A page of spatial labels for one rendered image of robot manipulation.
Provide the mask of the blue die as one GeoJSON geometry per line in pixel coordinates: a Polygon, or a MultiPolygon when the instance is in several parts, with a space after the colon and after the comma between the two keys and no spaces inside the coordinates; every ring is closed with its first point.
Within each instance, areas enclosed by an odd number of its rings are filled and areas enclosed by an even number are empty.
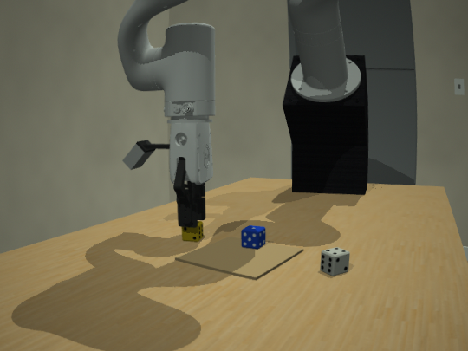
{"type": "Polygon", "coordinates": [[[241,246],[259,249],[265,245],[265,227],[249,225],[241,230],[241,246]]]}

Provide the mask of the yellow die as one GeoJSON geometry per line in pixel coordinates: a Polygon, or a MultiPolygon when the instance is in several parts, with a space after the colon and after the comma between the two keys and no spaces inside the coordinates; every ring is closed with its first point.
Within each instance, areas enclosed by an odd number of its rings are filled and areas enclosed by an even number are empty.
{"type": "Polygon", "coordinates": [[[203,237],[203,222],[198,221],[196,228],[182,227],[182,240],[198,242],[203,237]]]}

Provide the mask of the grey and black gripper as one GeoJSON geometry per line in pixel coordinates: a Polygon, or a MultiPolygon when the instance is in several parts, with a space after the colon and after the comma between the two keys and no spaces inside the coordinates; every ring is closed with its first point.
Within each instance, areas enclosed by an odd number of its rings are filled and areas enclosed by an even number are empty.
{"type": "Polygon", "coordinates": [[[205,220],[205,198],[202,197],[205,196],[205,182],[213,176],[211,130],[209,122],[206,121],[212,122],[212,120],[167,121],[172,123],[170,177],[177,194],[180,227],[195,228],[198,226],[198,220],[205,220]]]}

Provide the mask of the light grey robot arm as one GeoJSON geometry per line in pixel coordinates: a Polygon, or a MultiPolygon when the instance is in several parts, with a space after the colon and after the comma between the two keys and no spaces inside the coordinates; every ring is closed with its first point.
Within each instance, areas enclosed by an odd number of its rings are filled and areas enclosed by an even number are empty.
{"type": "MultiPolygon", "coordinates": [[[[161,48],[153,48],[147,35],[151,18],[186,1],[135,0],[120,24],[118,49],[134,89],[164,90],[165,117],[208,120],[209,116],[200,115],[216,115],[215,29],[205,23],[174,24],[166,29],[161,48]]],[[[293,70],[291,83],[310,101],[339,101],[361,84],[358,66],[346,58],[338,2],[289,0],[301,62],[293,70]]],[[[122,161],[130,170],[142,167],[155,149],[170,149],[170,144],[138,141],[122,161]]]]}

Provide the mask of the grey die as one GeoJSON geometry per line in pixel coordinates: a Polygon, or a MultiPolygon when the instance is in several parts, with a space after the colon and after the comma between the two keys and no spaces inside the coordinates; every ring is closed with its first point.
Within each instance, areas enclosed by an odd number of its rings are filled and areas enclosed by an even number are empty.
{"type": "Polygon", "coordinates": [[[349,251],[338,247],[323,250],[320,270],[331,276],[348,272],[349,256],[349,251]]]}

